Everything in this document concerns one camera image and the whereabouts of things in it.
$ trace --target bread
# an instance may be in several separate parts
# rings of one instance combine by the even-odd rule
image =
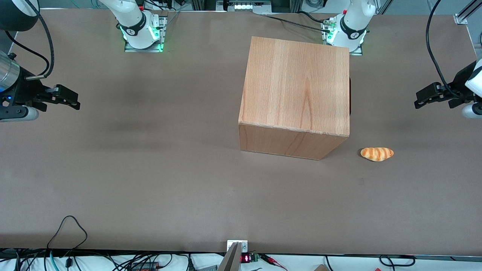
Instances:
[[[381,162],[393,156],[393,151],[389,148],[364,148],[360,155],[374,162]]]

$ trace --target table surface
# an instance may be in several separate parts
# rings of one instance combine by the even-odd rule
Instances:
[[[482,256],[482,122],[446,103],[415,110],[438,81],[426,16],[375,16],[350,58],[351,134],[321,161],[239,150],[251,36],[321,42],[250,13],[181,13],[161,54],[124,53],[107,10],[42,11],[55,69],[79,93],[0,126],[0,247],[45,247],[65,215],[82,248]],[[281,15],[311,26],[299,14]],[[435,16],[431,45],[448,80],[475,60],[466,26]],[[48,55],[41,25],[20,33]],[[32,72],[42,60],[14,47]],[[360,158],[389,147],[393,158]],[[72,247],[72,221],[53,247]]]

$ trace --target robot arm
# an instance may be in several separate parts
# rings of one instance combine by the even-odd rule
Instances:
[[[40,12],[36,0],[29,0],[29,3],[25,0],[0,0],[0,30],[31,29],[37,22]],[[77,93],[62,85],[53,88],[44,86],[40,80],[48,74],[35,76],[16,63],[15,57],[13,53],[7,55],[0,51],[0,122],[35,120],[39,116],[39,111],[47,110],[44,102],[65,104],[76,110],[80,109]]]
[[[433,102],[448,101],[450,108],[474,102],[466,105],[462,114],[468,119],[482,119],[482,60],[474,61],[463,68],[448,85],[450,90],[439,82],[434,82],[417,92],[415,108],[419,109]]]
[[[100,0],[119,22],[127,42],[136,49],[145,49],[161,38],[159,16],[141,11],[134,0]]]
[[[482,119],[482,60],[479,60],[475,65],[474,72],[465,82],[465,86],[474,93],[477,101],[471,105],[466,105],[462,109],[462,114],[468,119]]]
[[[326,35],[326,43],[348,47],[350,52],[357,50],[363,43],[366,27],[375,11],[373,0],[350,0],[350,6],[345,14],[330,18],[328,26],[330,33]]]

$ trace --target wooden cube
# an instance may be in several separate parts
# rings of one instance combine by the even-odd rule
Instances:
[[[348,48],[253,37],[239,115],[241,150],[319,160],[345,141]]]

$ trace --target digital display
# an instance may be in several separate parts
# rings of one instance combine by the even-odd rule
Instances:
[[[249,253],[241,254],[241,263],[251,262],[251,255]]]

